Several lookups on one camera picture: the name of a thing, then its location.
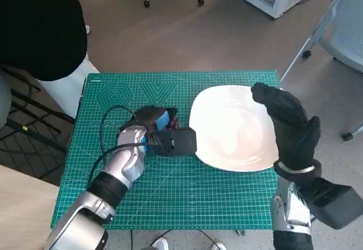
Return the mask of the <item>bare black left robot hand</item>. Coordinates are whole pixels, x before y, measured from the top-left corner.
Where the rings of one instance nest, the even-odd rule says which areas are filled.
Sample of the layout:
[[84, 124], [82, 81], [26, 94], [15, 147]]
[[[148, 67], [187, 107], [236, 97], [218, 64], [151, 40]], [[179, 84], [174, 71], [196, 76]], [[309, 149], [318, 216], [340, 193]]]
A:
[[179, 127], [176, 108], [156, 107], [146, 105], [136, 110], [129, 121], [121, 128], [120, 132], [130, 126], [144, 126], [148, 133], [161, 131], [164, 129], [176, 129]]

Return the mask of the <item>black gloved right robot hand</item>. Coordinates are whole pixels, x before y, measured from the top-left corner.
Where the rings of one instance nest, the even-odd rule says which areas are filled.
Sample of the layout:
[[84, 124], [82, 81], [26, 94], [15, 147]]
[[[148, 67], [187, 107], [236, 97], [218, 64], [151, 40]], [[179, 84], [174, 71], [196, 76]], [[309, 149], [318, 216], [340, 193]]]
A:
[[287, 91], [256, 83], [251, 92], [272, 119], [279, 161], [294, 171], [312, 166], [321, 134], [319, 117], [308, 118], [301, 102]]

